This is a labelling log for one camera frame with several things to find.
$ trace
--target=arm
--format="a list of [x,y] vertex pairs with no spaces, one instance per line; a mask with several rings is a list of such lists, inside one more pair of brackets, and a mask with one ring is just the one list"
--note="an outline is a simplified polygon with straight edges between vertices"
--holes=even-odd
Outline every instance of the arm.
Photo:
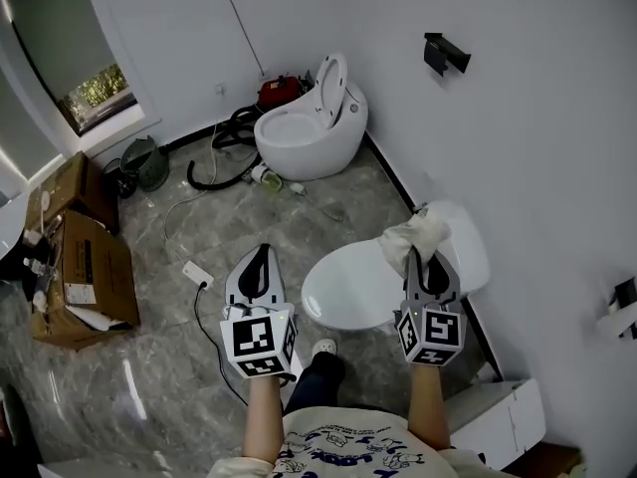
[[279,378],[273,375],[251,378],[243,456],[274,464],[282,445],[283,415]]
[[411,367],[409,431],[435,450],[451,447],[449,425],[440,387],[440,372],[435,366]]

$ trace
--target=paper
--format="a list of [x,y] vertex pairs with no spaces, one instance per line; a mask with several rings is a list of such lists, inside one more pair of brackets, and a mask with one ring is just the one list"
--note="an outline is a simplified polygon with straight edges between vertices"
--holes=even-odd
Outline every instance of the paper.
[[95,305],[97,303],[93,285],[65,283],[64,292],[69,305]]

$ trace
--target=black wall bracket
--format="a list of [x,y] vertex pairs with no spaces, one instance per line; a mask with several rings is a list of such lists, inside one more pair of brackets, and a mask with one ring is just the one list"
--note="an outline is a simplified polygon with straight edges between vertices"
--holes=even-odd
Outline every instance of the black wall bracket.
[[428,32],[425,39],[425,62],[440,76],[444,76],[445,71],[449,69],[447,61],[461,73],[467,70],[471,55],[462,52],[442,37],[442,34]]

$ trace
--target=cardboard box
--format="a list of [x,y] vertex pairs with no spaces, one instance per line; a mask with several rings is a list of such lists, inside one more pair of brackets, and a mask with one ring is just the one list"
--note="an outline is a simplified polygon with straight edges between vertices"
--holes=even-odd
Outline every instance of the cardboard box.
[[119,230],[117,193],[108,184],[100,168],[82,152],[64,163],[31,193],[25,225],[29,230],[40,231],[40,207],[44,191],[51,194],[51,204],[44,213],[45,227],[58,214],[72,209],[103,223],[113,234]]
[[[58,280],[48,293],[47,313],[34,310],[31,334],[54,346],[79,350],[139,325],[130,252],[99,223],[74,211],[52,241],[62,248]],[[66,304],[124,321],[107,332],[94,330],[66,309]]]

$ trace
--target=jeans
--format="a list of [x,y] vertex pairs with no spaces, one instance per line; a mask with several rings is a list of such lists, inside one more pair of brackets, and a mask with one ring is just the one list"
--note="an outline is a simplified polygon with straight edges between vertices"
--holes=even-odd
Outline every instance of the jeans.
[[284,414],[306,407],[336,407],[338,387],[345,377],[342,360],[330,353],[317,353],[292,393]]

